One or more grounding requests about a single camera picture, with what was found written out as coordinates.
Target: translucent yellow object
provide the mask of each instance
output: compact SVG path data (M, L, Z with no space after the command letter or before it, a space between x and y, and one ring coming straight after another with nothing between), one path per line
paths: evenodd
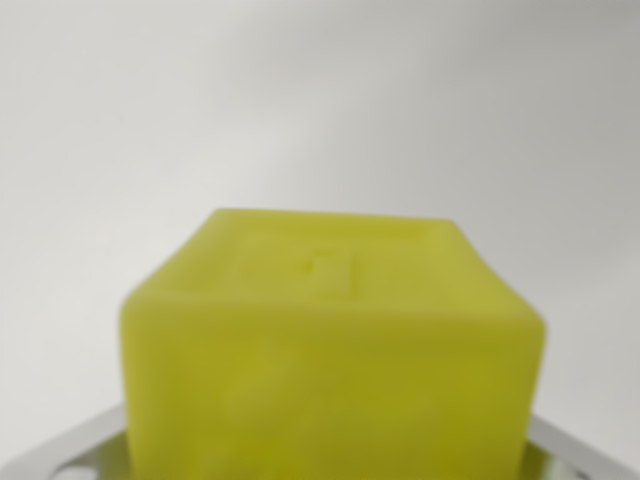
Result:
M138 480L513 480L543 324L450 221L219 210L122 341Z

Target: yellow cube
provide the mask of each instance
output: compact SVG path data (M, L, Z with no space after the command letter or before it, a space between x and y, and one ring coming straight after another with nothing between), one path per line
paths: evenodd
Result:
M513 480L538 315L447 220L219 210L122 311L136 480Z

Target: metal plate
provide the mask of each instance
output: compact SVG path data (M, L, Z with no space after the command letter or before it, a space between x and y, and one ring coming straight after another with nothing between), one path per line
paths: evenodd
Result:
M0 480L130 480L125 431L124 408L112 408L11 462ZM529 439L519 480L640 480L539 418Z

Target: white background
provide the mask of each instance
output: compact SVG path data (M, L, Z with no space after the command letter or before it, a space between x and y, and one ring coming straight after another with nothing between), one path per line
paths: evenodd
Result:
M219 206L450 217L545 316L535 410L640 469L640 3L0 2L0 463L122 399Z

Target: silver metal base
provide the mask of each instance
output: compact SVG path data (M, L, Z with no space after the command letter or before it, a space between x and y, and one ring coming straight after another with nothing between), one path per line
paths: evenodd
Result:
M129 480L125 431L124 408L112 408L17 458L0 470L0 480ZM638 473L533 417L525 462L541 450L542 469L521 480L640 480Z

